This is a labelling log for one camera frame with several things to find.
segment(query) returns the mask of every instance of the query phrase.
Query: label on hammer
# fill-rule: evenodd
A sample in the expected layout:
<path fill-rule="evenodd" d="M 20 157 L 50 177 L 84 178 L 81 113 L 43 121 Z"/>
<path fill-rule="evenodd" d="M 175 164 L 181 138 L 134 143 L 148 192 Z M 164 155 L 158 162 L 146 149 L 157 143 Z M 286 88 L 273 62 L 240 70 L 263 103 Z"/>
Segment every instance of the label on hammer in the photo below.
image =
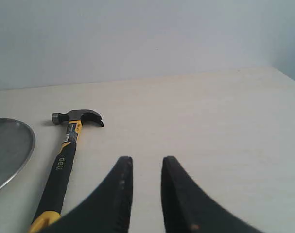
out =
<path fill-rule="evenodd" d="M 75 131 L 77 123 L 68 124 L 66 134 L 63 143 L 65 142 L 76 142 L 78 133 Z"/>

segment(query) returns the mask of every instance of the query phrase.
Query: silver plate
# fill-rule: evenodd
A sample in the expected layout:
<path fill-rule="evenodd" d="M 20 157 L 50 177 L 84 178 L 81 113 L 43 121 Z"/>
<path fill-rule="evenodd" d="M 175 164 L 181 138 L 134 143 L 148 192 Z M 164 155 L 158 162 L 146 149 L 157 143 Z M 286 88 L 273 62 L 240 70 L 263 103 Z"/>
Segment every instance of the silver plate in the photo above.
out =
<path fill-rule="evenodd" d="M 35 134 L 28 125 L 0 118 L 0 189 L 23 168 L 34 146 Z"/>

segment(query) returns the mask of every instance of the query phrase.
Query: white table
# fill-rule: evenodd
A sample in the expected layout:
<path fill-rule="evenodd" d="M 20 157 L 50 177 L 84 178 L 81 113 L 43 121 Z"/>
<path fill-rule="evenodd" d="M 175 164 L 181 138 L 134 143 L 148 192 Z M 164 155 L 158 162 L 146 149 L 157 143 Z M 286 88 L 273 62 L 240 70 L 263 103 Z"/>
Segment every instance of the white table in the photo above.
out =
<path fill-rule="evenodd" d="M 104 128 L 83 127 L 62 214 L 130 155 L 129 232 L 164 232 L 161 162 L 174 155 L 231 213 L 295 233 L 295 81 L 271 67 L 0 91 L 0 117 L 36 134 L 29 162 L 0 191 L 0 233 L 24 233 L 32 221 L 66 128 L 51 114 L 84 108 L 102 114 Z"/>

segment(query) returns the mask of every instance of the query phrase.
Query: hammer head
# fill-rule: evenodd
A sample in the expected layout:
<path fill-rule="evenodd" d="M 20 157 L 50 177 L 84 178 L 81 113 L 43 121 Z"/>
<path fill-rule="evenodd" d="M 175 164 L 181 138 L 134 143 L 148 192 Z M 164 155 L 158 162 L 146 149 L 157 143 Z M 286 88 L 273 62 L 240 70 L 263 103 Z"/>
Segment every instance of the hammer head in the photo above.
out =
<path fill-rule="evenodd" d="M 90 109 L 77 109 L 77 110 L 71 110 L 65 114 L 62 114 L 62 113 L 52 114 L 52 122 L 55 125 L 59 125 L 59 124 L 62 124 L 63 122 L 70 122 L 75 120 L 81 120 L 82 124 L 84 124 L 87 121 L 93 121 L 101 127 L 104 126 L 101 115 Z"/>

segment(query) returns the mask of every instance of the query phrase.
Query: hammer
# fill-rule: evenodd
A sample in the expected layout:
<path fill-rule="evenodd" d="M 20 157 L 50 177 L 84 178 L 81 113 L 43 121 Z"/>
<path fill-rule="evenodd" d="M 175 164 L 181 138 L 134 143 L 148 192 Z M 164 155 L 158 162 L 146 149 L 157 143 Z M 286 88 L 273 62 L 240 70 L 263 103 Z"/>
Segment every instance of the hammer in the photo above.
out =
<path fill-rule="evenodd" d="M 28 233 L 35 233 L 51 225 L 60 218 L 66 188 L 74 161 L 76 141 L 82 124 L 93 121 L 103 127 L 102 117 L 89 109 L 71 110 L 66 114 L 53 113 L 52 122 L 55 125 L 68 123 L 61 150 L 57 155 L 46 187 L 41 196 L 33 223 Z"/>

